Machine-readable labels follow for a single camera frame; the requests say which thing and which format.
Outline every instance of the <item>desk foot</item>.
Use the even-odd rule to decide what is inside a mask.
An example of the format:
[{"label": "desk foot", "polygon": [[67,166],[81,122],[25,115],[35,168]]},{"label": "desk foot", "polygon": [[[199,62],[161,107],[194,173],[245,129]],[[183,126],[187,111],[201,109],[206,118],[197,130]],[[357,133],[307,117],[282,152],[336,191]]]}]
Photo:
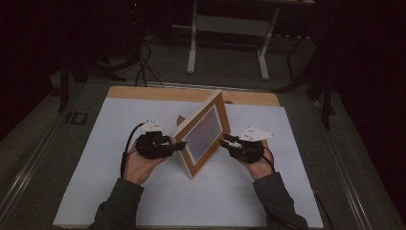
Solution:
[{"label": "desk foot", "polygon": [[269,80],[269,75],[268,75],[268,68],[266,67],[266,60],[265,56],[262,56],[260,50],[257,50],[257,55],[258,55],[258,62],[259,62],[259,69],[260,69],[260,76],[264,81]]},{"label": "desk foot", "polygon": [[196,62],[196,50],[189,51],[188,69],[186,72],[188,74],[194,73],[194,63]]}]

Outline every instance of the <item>gray carpet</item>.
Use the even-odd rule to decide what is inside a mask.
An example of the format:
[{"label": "gray carpet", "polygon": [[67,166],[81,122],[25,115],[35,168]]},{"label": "gray carpet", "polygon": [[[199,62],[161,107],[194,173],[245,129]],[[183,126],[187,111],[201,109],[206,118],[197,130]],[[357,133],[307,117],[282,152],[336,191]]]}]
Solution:
[{"label": "gray carpet", "polygon": [[[271,41],[266,55],[272,75],[270,81],[262,81],[259,77],[255,49],[248,47],[236,50],[234,47],[222,47],[221,44],[211,44],[209,41],[202,43],[203,47],[199,46],[197,50],[196,72],[193,75],[186,74],[189,47],[185,39],[181,38],[171,44],[148,43],[151,49],[149,66],[161,74],[160,81],[163,82],[265,91],[291,82],[285,57],[293,46],[292,40],[276,38]],[[310,41],[306,41],[298,49],[292,59],[295,73],[305,66],[313,49]],[[146,58],[147,48],[143,52]],[[120,74],[129,79],[127,82],[114,82],[93,75],[86,85],[77,84],[77,87],[84,88],[78,100],[72,100],[73,106],[67,112],[88,113],[86,125],[59,127],[30,184],[11,210],[2,229],[57,229],[52,222],[59,202],[76,168],[108,88],[114,84],[133,84],[138,68],[139,66]],[[147,78],[153,79],[149,71]],[[290,92],[289,95],[279,95],[279,99],[286,109],[310,183],[318,191],[335,229],[358,229],[358,225],[351,210],[349,194],[343,187],[334,150],[338,150],[346,165],[352,185],[365,207],[371,229],[404,229],[339,96],[334,95],[332,105],[336,115],[330,117],[331,131],[326,132],[321,126],[317,107],[305,98],[305,90],[306,86]],[[0,143],[2,196],[34,151],[35,144],[46,132],[46,127],[55,122],[57,107],[56,98],[46,98]],[[331,229],[320,204],[319,209],[325,229]]]}]

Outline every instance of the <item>person's left hand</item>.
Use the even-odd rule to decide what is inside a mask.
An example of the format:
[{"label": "person's left hand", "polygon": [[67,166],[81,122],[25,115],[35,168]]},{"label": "person's left hand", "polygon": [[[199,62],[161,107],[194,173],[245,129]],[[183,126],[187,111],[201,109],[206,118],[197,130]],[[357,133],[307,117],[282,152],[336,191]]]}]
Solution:
[{"label": "person's left hand", "polygon": [[166,160],[166,158],[146,159],[135,150],[135,143],[129,152],[133,153],[126,157],[123,178],[138,185],[146,182],[152,170]]}]

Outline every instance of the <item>dark background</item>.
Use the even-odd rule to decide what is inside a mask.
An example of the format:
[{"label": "dark background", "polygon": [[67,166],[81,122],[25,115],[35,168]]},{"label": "dark background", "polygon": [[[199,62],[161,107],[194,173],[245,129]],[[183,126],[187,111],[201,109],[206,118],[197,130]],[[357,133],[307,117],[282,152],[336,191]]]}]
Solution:
[{"label": "dark background", "polygon": [[[126,55],[126,1],[11,1],[0,6],[0,140],[48,95],[60,54],[75,47],[92,59]],[[213,1],[202,11],[267,18],[271,9]],[[336,72],[334,89],[360,133],[403,220],[406,220],[405,6],[402,1],[347,1],[324,36],[320,65]],[[192,1],[147,1],[143,17],[163,36],[191,25]],[[275,34],[307,35],[320,8],[283,7]]]}]

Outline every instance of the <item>hand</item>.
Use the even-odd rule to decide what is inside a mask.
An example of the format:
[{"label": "hand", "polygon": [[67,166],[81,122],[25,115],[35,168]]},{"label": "hand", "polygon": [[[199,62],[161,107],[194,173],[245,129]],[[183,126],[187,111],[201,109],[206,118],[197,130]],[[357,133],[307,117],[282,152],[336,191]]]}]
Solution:
[{"label": "hand", "polygon": [[[268,143],[266,142],[266,140],[262,141],[262,145],[264,146],[263,156],[265,156],[270,162],[273,163],[274,158],[273,158],[271,152],[269,151]],[[262,158],[259,161],[252,163],[252,164],[247,164],[244,162],[240,162],[240,163],[243,166],[245,166],[245,168],[247,168],[248,172],[251,174],[251,176],[253,177],[254,180],[261,179],[266,175],[274,173],[274,171],[272,170],[272,167],[269,165],[269,163],[266,162]]]},{"label": "hand", "polygon": [[135,150],[135,143],[129,152],[133,153],[126,157],[123,178],[138,185],[146,182],[152,170],[166,160],[166,158],[146,159]]}]

